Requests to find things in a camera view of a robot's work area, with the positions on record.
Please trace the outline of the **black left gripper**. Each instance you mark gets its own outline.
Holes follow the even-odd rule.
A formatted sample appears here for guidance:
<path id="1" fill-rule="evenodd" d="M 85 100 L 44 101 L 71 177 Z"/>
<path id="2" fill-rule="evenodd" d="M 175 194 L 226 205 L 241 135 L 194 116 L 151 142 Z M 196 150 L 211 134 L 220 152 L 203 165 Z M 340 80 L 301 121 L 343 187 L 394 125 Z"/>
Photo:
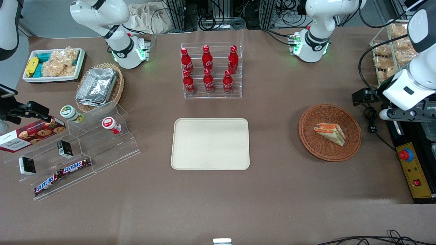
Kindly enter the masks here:
<path id="1" fill-rule="evenodd" d="M 362 88 L 353 93 L 353 106 L 357 107 L 360 104 L 370 104 L 372 99 L 383 104 L 388 104 L 388 99 L 381 91 L 371 91 L 369 88 Z"/>

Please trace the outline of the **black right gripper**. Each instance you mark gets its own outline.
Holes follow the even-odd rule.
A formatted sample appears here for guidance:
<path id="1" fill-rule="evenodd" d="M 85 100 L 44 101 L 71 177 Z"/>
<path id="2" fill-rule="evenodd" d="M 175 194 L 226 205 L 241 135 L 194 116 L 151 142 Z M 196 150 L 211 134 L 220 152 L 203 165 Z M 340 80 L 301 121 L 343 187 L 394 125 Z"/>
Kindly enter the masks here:
<path id="1" fill-rule="evenodd" d="M 26 108 L 30 105 L 30 116 Z M 43 105 L 30 101 L 26 104 L 20 102 L 1 102 L 0 103 L 0 119 L 9 121 L 19 125 L 21 118 L 38 118 L 40 120 L 49 119 L 49 108 Z"/>

